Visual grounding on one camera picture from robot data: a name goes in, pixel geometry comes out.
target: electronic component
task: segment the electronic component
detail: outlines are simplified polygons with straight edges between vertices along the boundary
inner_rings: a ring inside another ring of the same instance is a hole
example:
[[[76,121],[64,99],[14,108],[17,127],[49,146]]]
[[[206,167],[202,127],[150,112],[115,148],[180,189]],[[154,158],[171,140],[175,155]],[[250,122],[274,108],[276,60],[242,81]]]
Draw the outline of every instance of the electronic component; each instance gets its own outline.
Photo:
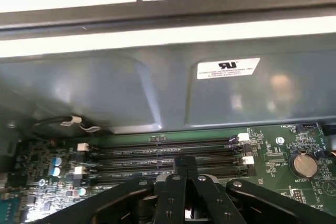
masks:
[[[62,164],[63,160],[60,157],[54,157],[52,159],[52,163],[54,164],[54,166],[60,166]]]
[[[77,144],[77,151],[88,152],[88,151],[90,151],[90,145],[88,143]]]
[[[311,178],[318,171],[315,159],[311,155],[301,152],[289,158],[289,167],[300,178]]]
[[[60,167],[55,167],[53,170],[53,176],[54,177],[60,177],[64,175],[64,169]]]
[[[77,174],[86,174],[86,168],[84,166],[76,166],[75,167],[75,171],[74,171],[74,174],[77,175]]]
[[[239,133],[237,138],[239,142],[250,141],[249,133]]]
[[[22,173],[9,173],[6,187],[24,187],[27,184],[28,175]]]
[[[51,209],[51,203],[50,202],[44,203],[43,211],[50,211],[50,209]]]
[[[252,146],[251,144],[244,144],[243,145],[243,150],[246,156],[252,156]]]
[[[72,181],[73,181],[73,174],[68,174],[68,175],[65,177],[65,181],[66,181],[66,182],[72,182]]]
[[[84,163],[86,161],[85,152],[76,153],[75,161],[77,163]]]
[[[27,197],[27,204],[34,204],[36,201],[36,197],[35,196],[28,196]]]
[[[20,170],[11,174],[12,181],[28,176],[24,181],[19,179],[22,181],[23,203],[18,216],[26,216],[29,221],[41,214],[47,216],[132,178],[145,176],[154,181],[159,174],[173,171],[173,159],[179,155],[194,156],[200,174],[214,175],[220,183],[243,177],[297,201],[323,205],[323,211],[336,215],[329,198],[336,195],[336,183],[333,182],[336,173],[332,167],[335,158],[330,152],[322,151],[328,149],[328,146],[325,148],[328,139],[322,131],[309,130],[299,134],[295,127],[290,124],[156,136],[128,135],[127,141],[118,135],[104,138],[104,141],[93,137],[82,140],[85,145],[79,150],[77,140],[64,141],[62,147],[50,147],[50,143],[38,141],[24,142],[17,156]],[[285,139],[284,143],[277,141],[280,136]],[[34,155],[37,153],[38,162],[32,161],[32,158],[36,160]],[[309,167],[311,159],[314,169]],[[318,199],[308,191],[303,196],[306,192],[303,189],[312,189],[311,184],[316,187]],[[2,197],[7,200],[11,195],[3,194]]]
[[[0,224],[15,223],[15,214],[18,211],[20,197],[18,193],[8,193],[5,199],[0,200]]]
[[[301,190],[293,190],[293,197],[295,200],[301,202],[301,203],[304,203],[303,202],[303,197],[302,197],[302,194],[301,194]]]
[[[72,196],[72,191],[66,191],[65,196]]]
[[[296,125],[295,130],[297,133],[301,133],[301,132],[309,132],[317,128],[318,128],[318,125],[316,123],[302,123],[302,124]]]
[[[8,180],[8,173],[0,173],[0,189],[5,188]]]
[[[80,188],[78,190],[78,195],[83,197],[83,196],[88,196],[90,194],[90,188]]]
[[[81,179],[74,179],[72,185],[73,185],[74,187],[79,187],[79,186],[81,186],[81,185],[82,185],[82,181],[81,181]]]
[[[34,154],[34,155],[32,155],[31,158],[30,158],[30,161],[31,161],[31,162],[38,161],[38,154]]]
[[[252,156],[242,157],[243,165],[254,165],[254,158]]]

